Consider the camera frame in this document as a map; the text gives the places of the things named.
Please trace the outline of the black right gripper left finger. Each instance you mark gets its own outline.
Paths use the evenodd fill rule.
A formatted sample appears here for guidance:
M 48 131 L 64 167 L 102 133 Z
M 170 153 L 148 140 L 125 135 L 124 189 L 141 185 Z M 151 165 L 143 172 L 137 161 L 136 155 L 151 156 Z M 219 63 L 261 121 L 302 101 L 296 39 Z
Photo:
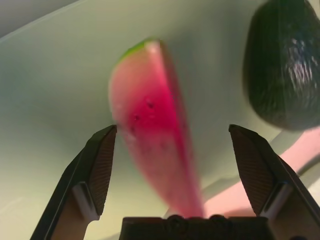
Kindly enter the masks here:
M 33 240 L 82 240 L 103 214 L 117 126 L 96 132 L 66 167 L 33 232 Z

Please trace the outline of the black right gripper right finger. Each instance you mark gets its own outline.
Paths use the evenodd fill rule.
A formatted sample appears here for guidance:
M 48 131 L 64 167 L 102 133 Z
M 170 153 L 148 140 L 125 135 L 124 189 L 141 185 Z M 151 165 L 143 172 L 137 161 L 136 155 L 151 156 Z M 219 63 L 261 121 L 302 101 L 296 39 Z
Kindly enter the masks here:
M 320 207 L 295 171 L 256 132 L 231 124 L 240 180 L 254 213 L 277 240 L 318 240 Z

